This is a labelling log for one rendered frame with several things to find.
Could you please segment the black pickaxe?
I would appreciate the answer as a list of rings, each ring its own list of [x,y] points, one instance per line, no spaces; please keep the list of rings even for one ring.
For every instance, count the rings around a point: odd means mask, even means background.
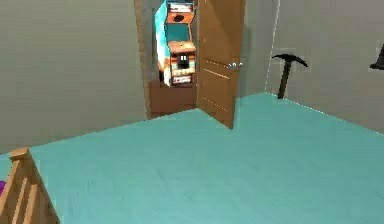
[[[279,86],[279,90],[278,90],[278,95],[277,95],[278,99],[283,99],[284,94],[285,94],[285,90],[286,90],[286,86],[288,83],[288,78],[289,78],[292,63],[297,62],[297,63],[303,65],[304,67],[308,67],[308,64],[304,59],[302,59],[302,58],[300,58],[294,54],[288,54],[288,53],[278,54],[278,55],[274,55],[274,58],[279,58],[279,59],[282,59],[284,61],[283,73],[282,73],[280,86]]]

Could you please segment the orange and blue arcade machine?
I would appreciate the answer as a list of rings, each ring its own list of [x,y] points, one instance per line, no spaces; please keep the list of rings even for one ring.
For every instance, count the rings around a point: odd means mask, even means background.
[[[154,15],[158,69],[160,79],[168,87],[194,81],[194,17],[194,0],[163,0]]]

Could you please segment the black wall object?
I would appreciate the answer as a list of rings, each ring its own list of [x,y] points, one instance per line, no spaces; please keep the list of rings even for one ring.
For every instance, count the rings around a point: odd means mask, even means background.
[[[384,44],[381,47],[381,50],[378,54],[378,58],[375,63],[372,63],[370,65],[371,69],[376,69],[376,70],[384,70]]]

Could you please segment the wooden slatted bed frame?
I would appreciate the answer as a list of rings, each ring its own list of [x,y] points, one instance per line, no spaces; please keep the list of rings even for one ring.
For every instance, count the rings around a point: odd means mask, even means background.
[[[15,149],[10,160],[0,195],[0,224],[61,224],[30,150]]]

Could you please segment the brown wooden room door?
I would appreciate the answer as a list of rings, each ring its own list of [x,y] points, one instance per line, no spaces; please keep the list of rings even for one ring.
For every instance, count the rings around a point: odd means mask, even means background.
[[[197,105],[233,128],[246,0],[199,0]]]

